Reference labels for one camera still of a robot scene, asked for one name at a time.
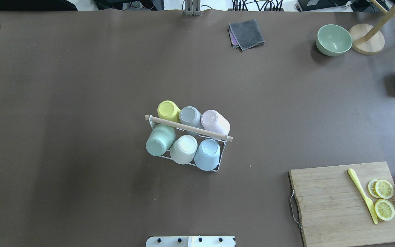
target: folded towel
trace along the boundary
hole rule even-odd
[[[237,41],[238,46],[242,50],[265,43],[259,24],[255,19],[246,22],[230,23],[228,26],[229,35],[234,36],[235,41]]]

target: lemon slice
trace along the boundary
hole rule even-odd
[[[368,192],[370,192],[370,194],[375,198],[381,198],[380,196],[378,196],[378,194],[376,193],[376,189],[374,188],[376,186],[377,181],[379,180],[373,179],[368,182]]]
[[[381,220],[389,221],[394,218],[394,206],[385,199],[379,199],[374,204],[374,211]]]
[[[378,180],[374,185],[374,190],[376,194],[383,199],[389,199],[394,194],[394,188],[392,185],[386,180]]]

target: wooden handle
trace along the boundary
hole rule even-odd
[[[218,138],[218,139],[226,140],[228,142],[232,142],[232,137],[231,136],[228,136],[228,138],[227,138],[226,136],[224,136],[221,133],[216,133],[216,132],[207,131],[207,130],[195,128],[195,127],[188,126],[188,125],[183,125],[182,123],[168,121],[168,120],[165,120],[165,119],[162,119],[162,118],[159,118],[159,117],[154,117],[154,116],[150,117],[149,115],[146,115],[144,117],[144,119],[146,119],[146,120],[150,119],[149,121],[157,122],[159,124],[169,125],[171,127],[180,128],[180,129],[185,130],[185,131],[199,133],[199,134],[203,134],[205,136],[215,137],[215,138]]]
[[[370,40],[388,21],[395,15],[395,4],[385,13],[382,19],[363,37],[365,41]]]

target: plastic knife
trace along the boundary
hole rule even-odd
[[[361,182],[359,181],[358,175],[356,175],[356,172],[351,168],[348,169],[348,174],[350,175],[350,178],[353,180],[353,183],[356,185],[359,192],[361,193],[362,198],[365,201],[365,204],[367,205],[368,210],[370,211],[371,217],[373,218],[373,222],[375,224],[377,224],[378,223],[378,216],[376,215],[376,212],[374,212],[373,201],[369,197],[367,197],[364,190],[362,189],[362,185],[361,185]]]

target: cup rack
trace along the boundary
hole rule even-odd
[[[203,130],[203,129],[199,129],[199,128],[195,128],[192,126],[188,126],[188,125],[183,125],[181,123],[178,122],[172,122],[169,120],[165,120],[159,117],[154,117],[152,115],[146,115],[144,117],[144,119],[146,119],[147,121],[149,121],[150,127],[153,129],[155,128],[155,123],[158,124],[162,124],[162,125],[168,125],[170,127],[176,128],[179,131],[191,131],[194,133],[198,133],[199,137],[203,138],[203,139],[210,139],[210,138],[216,138],[215,141],[219,142],[219,144],[221,144],[221,152],[220,152],[220,156],[219,156],[219,162],[217,164],[217,167],[213,170],[211,170],[212,172],[218,172],[219,168],[220,168],[220,163],[222,161],[222,155],[224,154],[224,150],[226,147],[227,142],[232,142],[232,136],[226,135],[224,136],[223,134],[220,133],[215,133],[212,131],[207,131],[207,130]],[[173,160],[171,157],[166,156],[166,154],[170,155],[170,149],[167,150],[167,152],[163,155],[161,155],[161,158],[166,158],[168,160]],[[197,167],[196,164],[193,163],[194,160],[192,160],[190,163],[188,163],[188,165],[192,165]]]

